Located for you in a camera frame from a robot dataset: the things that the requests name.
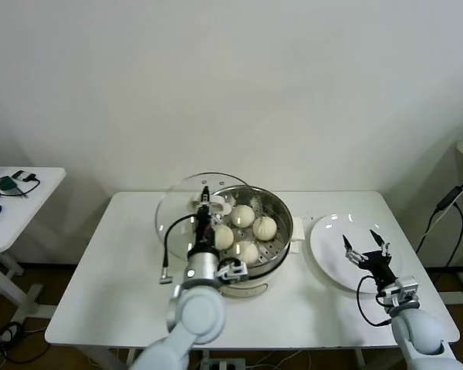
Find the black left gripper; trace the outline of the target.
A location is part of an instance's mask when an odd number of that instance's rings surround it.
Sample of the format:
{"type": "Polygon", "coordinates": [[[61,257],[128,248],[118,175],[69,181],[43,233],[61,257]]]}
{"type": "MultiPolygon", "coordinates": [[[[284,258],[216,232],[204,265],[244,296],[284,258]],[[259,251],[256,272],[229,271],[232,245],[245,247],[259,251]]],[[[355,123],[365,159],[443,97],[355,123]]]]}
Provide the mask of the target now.
{"type": "Polygon", "coordinates": [[[190,254],[211,253],[217,254],[215,248],[215,232],[212,227],[211,215],[209,213],[210,193],[208,186],[204,186],[195,216],[195,242],[190,254]]]}

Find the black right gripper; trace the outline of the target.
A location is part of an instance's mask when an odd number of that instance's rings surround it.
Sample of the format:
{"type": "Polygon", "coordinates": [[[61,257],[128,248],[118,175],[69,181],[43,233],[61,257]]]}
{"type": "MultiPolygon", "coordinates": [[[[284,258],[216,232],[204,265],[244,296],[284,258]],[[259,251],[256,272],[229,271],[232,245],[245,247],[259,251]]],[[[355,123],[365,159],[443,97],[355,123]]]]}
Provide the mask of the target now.
{"type": "Polygon", "coordinates": [[[345,247],[345,257],[356,266],[365,271],[369,271],[375,279],[378,288],[385,288],[393,284],[397,277],[390,269],[389,263],[392,258],[390,252],[390,243],[386,242],[377,232],[370,229],[370,234],[379,247],[376,251],[359,253],[353,249],[348,238],[343,235],[343,244],[345,247]]]}

